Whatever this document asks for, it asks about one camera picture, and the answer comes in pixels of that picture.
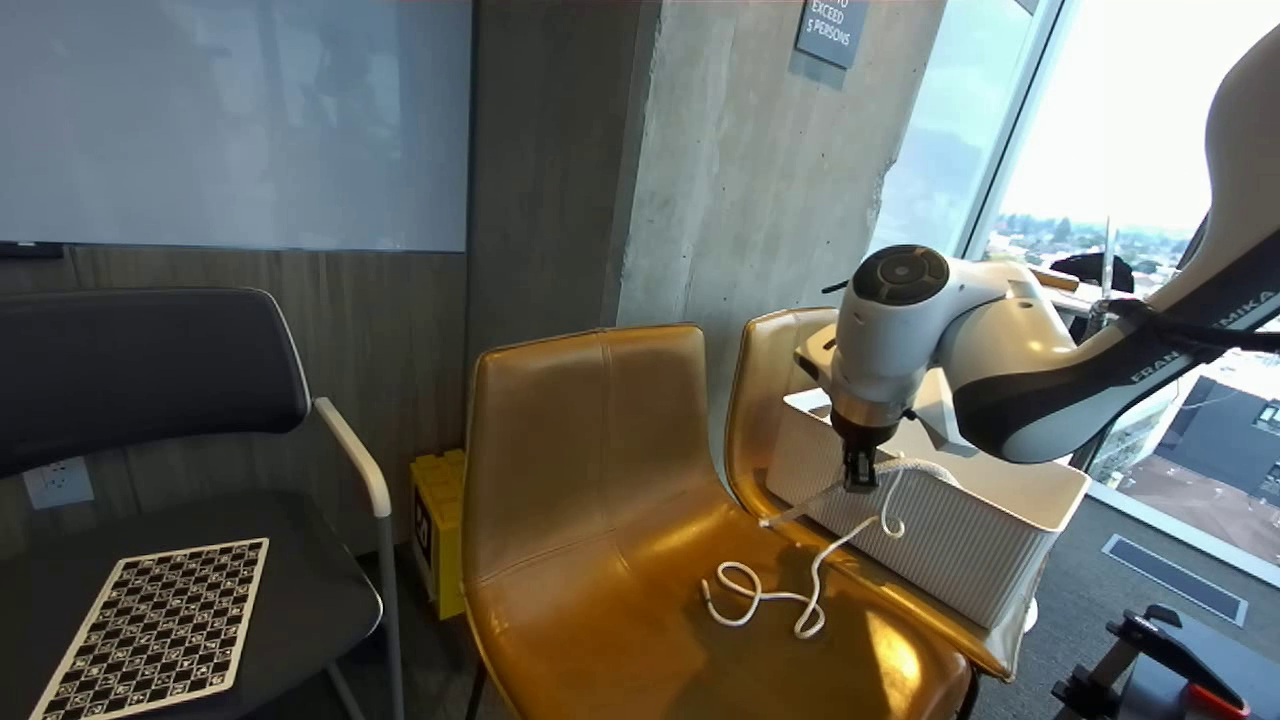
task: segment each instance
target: white cable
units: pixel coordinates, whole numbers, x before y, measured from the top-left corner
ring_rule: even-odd
[[[751,574],[743,559],[721,559],[721,566],[716,566],[716,580],[721,580],[727,594],[743,597],[746,609],[743,609],[741,617],[723,617],[723,611],[716,609],[716,601],[711,601],[711,585],[698,580],[707,617],[711,617],[716,623],[723,623],[723,630],[746,630],[746,623],[754,621],[759,605],[786,601],[786,605],[802,605],[802,611],[800,611],[796,623],[790,623],[790,638],[796,638],[796,639],[811,639],[811,638],[828,623],[828,611],[821,609],[821,597],[822,597],[822,578],[821,578],[821,567],[822,567],[822,559],[828,559],[835,549],[851,544],[866,526],[880,526],[880,531],[883,531],[889,542],[905,542],[905,535],[907,535],[907,526],[905,526],[905,522],[896,522],[896,526],[889,522],[896,483],[907,475],[907,470],[927,470],[927,471],[935,471],[930,464],[898,464],[896,475],[889,481],[889,494],[883,494],[880,514],[857,522],[843,535],[835,535],[831,544],[822,544],[822,549],[811,558],[811,566],[806,566],[806,597],[800,597],[800,594],[769,594],[765,580],[759,580],[759,574]]]

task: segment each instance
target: white box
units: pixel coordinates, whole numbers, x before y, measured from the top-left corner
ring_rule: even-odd
[[[905,535],[890,542],[866,526],[851,544],[978,630],[1001,630],[1037,594],[1042,558],[1077,517],[1089,475],[1067,464],[935,452],[917,419],[905,419],[883,452],[935,464],[957,483],[935,471],[905,471],[889,507],[890,526],[905,522]],[[790,505],[811,500],[806,517],[843,535],[880,514],[890,471],[874,494],[822,494],[839,471],[822,393],[786,395],[769,487]]]

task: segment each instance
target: chair seat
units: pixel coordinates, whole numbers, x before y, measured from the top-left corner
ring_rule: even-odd
[[[822,567],[828,630],[817,639],[790,638],[800,605],[765,605],[746,630],[721,630],[698,597],[721,559],[806,594],[811,551],[723,500],[679,514],[686,526],[647,535],[647,522],[612,517],[608,535],[626,535],[623,549],[569,544],[475,588],[487,597],[484,659],[519,715],[957,715],[966,665],[835,567]]]
[[[176,514],[74,531],[0,566],[0,715],[26,715],[36,709],[120,558],[238,535],[267,535],[270,544],[235,687],[178,704],[167,715],[244,715],[321,671],[322,665],[315,659],[348,654],[379,623],[379,597],[312,500],[246,494],[184,505]]]

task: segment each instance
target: checkerboard pattern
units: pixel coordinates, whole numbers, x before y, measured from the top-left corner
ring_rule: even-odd
[[[135,715],[235,686],[267,542],[116,559],[31,715]]]

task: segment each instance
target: sky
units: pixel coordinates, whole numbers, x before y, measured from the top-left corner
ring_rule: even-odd
[[[1005,211],[1196,230],[1213,93],[1280,0],[1071,0],[1065,23]]]

